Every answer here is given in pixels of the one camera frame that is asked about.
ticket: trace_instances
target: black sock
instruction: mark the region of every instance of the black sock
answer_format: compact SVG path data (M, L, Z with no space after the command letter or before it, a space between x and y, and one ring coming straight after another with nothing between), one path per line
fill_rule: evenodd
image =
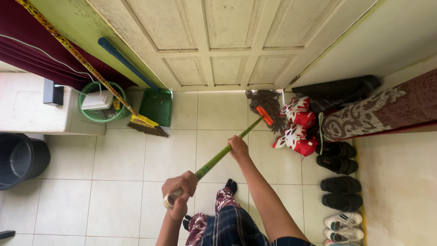
M233 181L232 179L229 179L228 182L225 185L225 188L228 187L235 195L237 192L237 183Z
M190 224L191 216L186 215L185 219L182 221L182 225L184 226L184 229L188 231L188 225Z

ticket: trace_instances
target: white wooden door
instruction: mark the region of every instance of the white wooden door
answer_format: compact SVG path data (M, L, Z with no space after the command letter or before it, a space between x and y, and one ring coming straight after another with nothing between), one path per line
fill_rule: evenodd
M226 91L284 89L376 0L88 1L172 91Z

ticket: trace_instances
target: person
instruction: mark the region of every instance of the person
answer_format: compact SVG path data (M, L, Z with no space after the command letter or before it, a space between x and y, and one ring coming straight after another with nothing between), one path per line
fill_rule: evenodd
M182 223L190 233L186 246L311 246L256 168L247 144L238 136L228 139L228 144L232 146L229 153L244 175L267 236L259 231L250 215L234 200L237 184L232 179L217 193L215 216L203 213L185 216L187 201L194 195L197 186L196 176L187 171L179 177L167 179L162 186L163 197L180 187L184 192L175 200L173 209L167 210L156 245L176 246Z

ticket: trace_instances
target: black bucket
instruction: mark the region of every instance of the black bucket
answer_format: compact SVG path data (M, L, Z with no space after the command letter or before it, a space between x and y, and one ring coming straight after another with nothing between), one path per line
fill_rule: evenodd
M0 133L0 190L39 176L49 162L44 141L22 133Z

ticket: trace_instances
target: dustpan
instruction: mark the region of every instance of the dustpan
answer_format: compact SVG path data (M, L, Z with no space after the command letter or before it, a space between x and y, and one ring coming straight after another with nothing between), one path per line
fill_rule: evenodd
M169 127L171 118L171 92L160 89L159 92L152 88L144 90L138 113L158 123L160 126Z

